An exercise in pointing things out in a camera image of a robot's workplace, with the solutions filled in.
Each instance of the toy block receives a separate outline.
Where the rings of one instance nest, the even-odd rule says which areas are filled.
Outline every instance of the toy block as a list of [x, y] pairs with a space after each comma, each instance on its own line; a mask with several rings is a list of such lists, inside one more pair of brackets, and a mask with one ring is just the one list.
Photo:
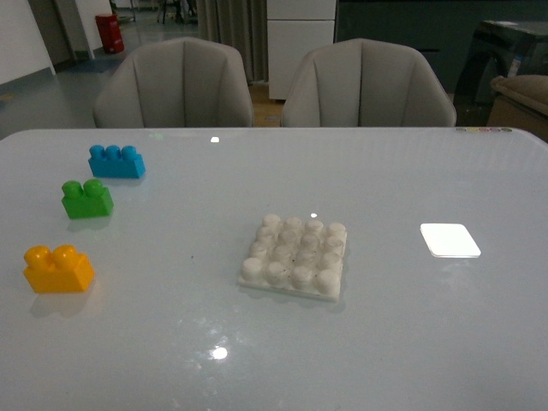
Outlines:
[[340, 223], [327, 227], [297, 217], [282, 221], [263, 217], [255, 242], [243, 262], [238, 283], [321, 300], [338, 301], [347, 231]]
[[105, 178], [140, 178], [145, 174], [143, 157], [133, 146], [92, 146], [89, 166], [93, 176]]
[[64, 245], [53, 253], [46, 246], [29, 248], [23, 271], [35, 293], [78, 293], [86, 291], [95, 273], [89, 258]]
[[62, 203], [70, 219], [109, 216], [114, 208], [107, 187], [93, 178], [84, 183], [65, 182], [63, 184], [64, 197]]

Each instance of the white baseplate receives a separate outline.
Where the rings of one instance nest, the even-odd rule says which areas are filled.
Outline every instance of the white baseplate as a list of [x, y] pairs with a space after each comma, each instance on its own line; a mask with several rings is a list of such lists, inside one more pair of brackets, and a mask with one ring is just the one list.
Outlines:
[[338, 301], [347, 232], [344, 225], [306, 224], [276, 214], [263, 217], [238, 283], [293, 295]]

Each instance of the white cabinet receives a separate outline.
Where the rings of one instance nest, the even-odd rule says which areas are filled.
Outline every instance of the white cabinet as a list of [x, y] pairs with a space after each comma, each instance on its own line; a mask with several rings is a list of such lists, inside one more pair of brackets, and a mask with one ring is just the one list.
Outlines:
[[337, 0], [268, 0], [269, 97], [285, 100], [302, 58], [333, 43]]

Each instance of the yellow toy block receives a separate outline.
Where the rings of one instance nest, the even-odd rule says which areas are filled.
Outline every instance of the yellow toy block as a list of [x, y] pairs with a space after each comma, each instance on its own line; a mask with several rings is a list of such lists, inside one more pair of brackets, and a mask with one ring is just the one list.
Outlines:
[[78, 293], [86, 291], [95, 273], [87, 255], [64, 245], [53, 253], [46, 246], [29, 248], [23, 271], [35, 293]]

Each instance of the gray floor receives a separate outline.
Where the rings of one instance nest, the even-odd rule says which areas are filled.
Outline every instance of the gray floor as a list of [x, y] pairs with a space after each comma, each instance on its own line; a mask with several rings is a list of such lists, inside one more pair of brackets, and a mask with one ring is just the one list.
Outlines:
[[0, 140], [31, 128], [94, 128], [92, 104], [117, 65], [140, 45], [177, 37], [198, 37], [197, 24], [158, 24], [157, 13], [136, 11], [136, 21], [119, 12], [125, 50], [115, 55], [96, 53], [96, 60], [81, 63], [57, 75], [50, 70], [0, 85]]

